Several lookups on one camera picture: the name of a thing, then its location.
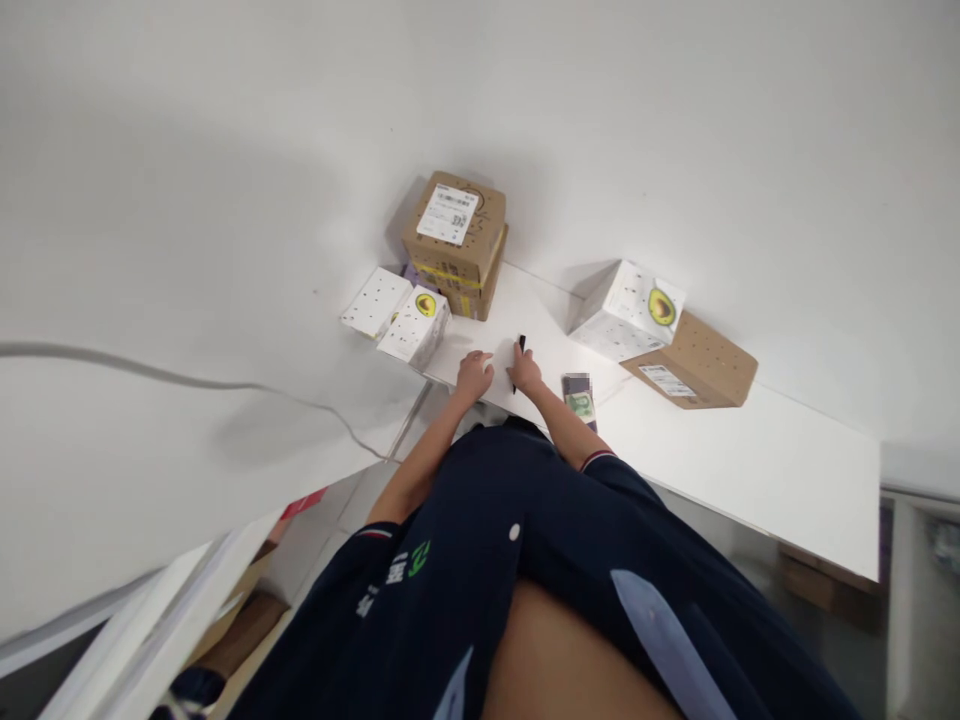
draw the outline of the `white cable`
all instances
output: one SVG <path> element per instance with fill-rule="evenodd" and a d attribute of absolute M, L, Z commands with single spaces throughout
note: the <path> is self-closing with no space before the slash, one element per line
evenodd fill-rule
<path fill-rule="evenodd" d="M 46 342 L 0 342 L 0 358 L 14 357 L 55 358 L 57 360 L 70 360 L 73 362 L 100 365 L 101 367 L 119 370 L 120 372 L 140 375 L 141 377 L 150 378 L 151 380 L 156 380 L 158 382 L 197 388 L 199 390 L 257 390 L 259 392 L 270 393 L 271 395 L 278 395 L 279 397 L 292 400 L 293 402 L 305 407 L 313 408 L 315 410 L 323 410 L 324 412 L 330 413 L 340 421 L 340 424 L 343 425 L 344 428 L 346 428 L 347 432 L 350 434 L 350 439 L 353 440 L 357 446 L 363 448 L 368 453 L 379 458 L 380 460 L 389 460 L 388 457 L 381 455 L 372 447 L 363 442 L 360 438 L 358 438 L 357 434 L 353 431 L 353 428 L 350 427 L 350 423 L 343 418 L 343 416 L 340 414 L 340 411 L 335 407 L 316 403 L 312 400 L 304 400 L 303 398 L 297 397 L 296 395 L 291 395 L 283 390 L 270 387 L 269 385 L 262 385 L 255 382 L 221 382 L 219 380 L 204 380 L 202 378 L 181 375 L 169 370 L 153 367 L 152 365 L 147 365 L 136 360 L 129 360 L 125 357 L 120 357 L 119 355 L 111 355 L 110 353 L 103 352 L 101 350 L 90 350 L 88 348 L 74 347 L 72 345 L 58 345 L 56 343 Z"/>

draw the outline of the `white table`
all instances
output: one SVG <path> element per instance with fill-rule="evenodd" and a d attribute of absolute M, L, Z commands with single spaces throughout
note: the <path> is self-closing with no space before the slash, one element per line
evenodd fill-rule
<path fill-rule="evenodd" d="M 759 384 L 742 408 L 682 410 L 567 337 L 581 302 L 504 263 L 488 321 L 452 317 L 425 374 L 453 385 L 467 351 L 493 352 L 484 401 L 542 426 L 505 371 L 522 333 L 557 394 L 564 373 L 590 373 L 600 435 L 648 480 L 877 579 L 876 440 Z"/>

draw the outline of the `yellow tape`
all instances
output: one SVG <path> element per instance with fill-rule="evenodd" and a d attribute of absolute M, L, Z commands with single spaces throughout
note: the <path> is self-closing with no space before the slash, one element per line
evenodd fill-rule
<path fill-rule="evenodd" d="M 437 270 L 436 268 L 429 267 L 423 263 L 415 262 L 413 266 L 417 269 L 417 272 L 423 273 L 424 275 L 436 275 L 437 277 L 442 277 L 444 280 L 452 280 L 453 282 L 465 287 L 474 288 L 476 290 L 483 289 L 483 283 L 478 283 L 476 280 L 464 280 L 463 278 L 458 278 L 456 275 L 445 273 L 442 270 Z"/>

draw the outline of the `navy shirt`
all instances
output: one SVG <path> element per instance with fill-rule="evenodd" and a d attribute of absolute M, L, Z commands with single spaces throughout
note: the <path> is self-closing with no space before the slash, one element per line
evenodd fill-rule
<path fill-rule="evenodd" d="M 855 718 L 756 589 L 612 455 L 479 428 L 402 525 L 358 531 L 240 698 L 247 718 L 478 718 L 518 576 L 691 720 Z"/>

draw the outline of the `black pen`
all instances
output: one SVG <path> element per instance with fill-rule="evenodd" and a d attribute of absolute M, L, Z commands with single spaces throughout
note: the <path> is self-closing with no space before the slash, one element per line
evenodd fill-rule
<path fill-rule="evenodd" d="M 523 355 L 524 346 L 527 344 L 527 336 L 526 336 L 526 335 L 521 335 L 519 342 L 520 342 L 520 354 Z M 517 394 L 517 386 L 516 386 L 516 385 L 513 386 L 513 394 L 514 394 L 514 395 Z"/>

